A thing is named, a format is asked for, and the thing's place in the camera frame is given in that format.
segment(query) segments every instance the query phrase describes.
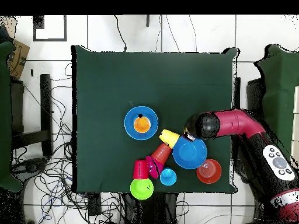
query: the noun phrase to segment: red cup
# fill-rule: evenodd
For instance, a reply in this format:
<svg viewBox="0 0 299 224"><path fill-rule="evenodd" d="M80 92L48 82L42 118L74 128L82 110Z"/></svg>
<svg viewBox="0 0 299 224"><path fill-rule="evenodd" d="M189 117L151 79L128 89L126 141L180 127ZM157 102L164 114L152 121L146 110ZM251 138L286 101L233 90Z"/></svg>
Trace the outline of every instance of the red cup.
<svg viewBox="0 0 299 224"><path fill-rule="evenodd" d="M136 160L134 165L133 179L148 179L147 161Z"/></svg>
<svg viewBox="0 0 299 224"><path fill-rule="evenodd" d="M199 180L205 184L215 183L221 177L221 166L213 159L206 159L200 167L196 169Z"/></svg>
<svg viewBox="0 0 299 224"><path fill-rule="evenodd" d="M169 155L171 154L171 148L166 145L165 143L162 143L158 149L155 150L155 152L151 155L155 160L157 160L162 165L165 164L166 160L168 159Z"/></svg>

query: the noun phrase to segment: button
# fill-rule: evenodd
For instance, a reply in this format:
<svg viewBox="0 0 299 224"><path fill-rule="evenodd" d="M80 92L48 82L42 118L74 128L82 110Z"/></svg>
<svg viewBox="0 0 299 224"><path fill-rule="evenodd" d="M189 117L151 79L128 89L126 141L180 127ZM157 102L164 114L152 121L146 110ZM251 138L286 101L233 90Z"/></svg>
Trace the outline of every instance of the button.
<svg viewBox="0 0 299 224"><path fill-rule="evenodd" d="M285 169L287 167L287 162L281 157L277 157L273 159L273 165L278 169Z"/></svg>

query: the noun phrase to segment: blue bowl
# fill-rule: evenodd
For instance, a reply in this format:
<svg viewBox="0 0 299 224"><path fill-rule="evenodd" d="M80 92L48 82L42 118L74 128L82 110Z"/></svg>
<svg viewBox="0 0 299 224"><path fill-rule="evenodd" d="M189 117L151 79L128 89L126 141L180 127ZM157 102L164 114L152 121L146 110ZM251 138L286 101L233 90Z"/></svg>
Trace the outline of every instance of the blue bowl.
<svg viewBox="0 0 299 224"><path fill-rule="evenodd" d="M190 141L180 137L172 152L175 162L184 169L196 169L207 158L207 147L201 139Z"/></svg>
<svg viewBox="0 0 299 224"><path fill-rule="evenodd" d="M134 128L134 121L138 118L139 114L147 117L151 122L151 128L146 133L139 133ZM149 107L139 106L134 107L128 111L127 115L124 118L124 128L128 135L136 140L147 140L155 135L158 129L158 117L155 112Z"/></svg>
<svg viewBox="0 0 299 224"><path fill-rule="evenodd" d="M176 183L175 172L169 167L164 168L162 173L160 174L160 181L165 186L172 186Z"/></svg>

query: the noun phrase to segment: pink cup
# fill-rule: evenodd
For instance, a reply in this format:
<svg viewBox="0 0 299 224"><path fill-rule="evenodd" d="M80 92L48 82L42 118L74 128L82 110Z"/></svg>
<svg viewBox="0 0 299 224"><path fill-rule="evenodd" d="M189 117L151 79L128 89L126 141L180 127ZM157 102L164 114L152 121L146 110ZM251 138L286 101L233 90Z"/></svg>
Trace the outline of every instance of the pink cup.
<svg viewBox="0 0 299 224"><path fill-rule="evenodd" d="M133 179L148 179L148 169L146 160L136 160L134 166Z"/></svg>
<svg viewBox="0 0 299 224"><path fill-rule="evenodd" d="M158 178L161 172L163 171L164 165L157 161L155 158L152 156L147 156L146 158L147 161L147 169L149 174L154 178Z"/></svg>

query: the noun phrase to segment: yellow cup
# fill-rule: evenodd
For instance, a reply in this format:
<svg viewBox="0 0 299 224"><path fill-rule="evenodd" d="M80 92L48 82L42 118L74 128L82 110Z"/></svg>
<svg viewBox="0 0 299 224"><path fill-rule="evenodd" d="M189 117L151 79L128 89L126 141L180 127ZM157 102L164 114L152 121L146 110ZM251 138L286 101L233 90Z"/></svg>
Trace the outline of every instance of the yellow cup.
<svg viewBox="0 0 299 224"><path fill-rule="evenodd" d="M159 138L171 149L173 148L173 146L175 146L175 143L178 141L179 137L179 134L168 131L167 129L164 129L162 131L162 134L159 136Z"/></svg>

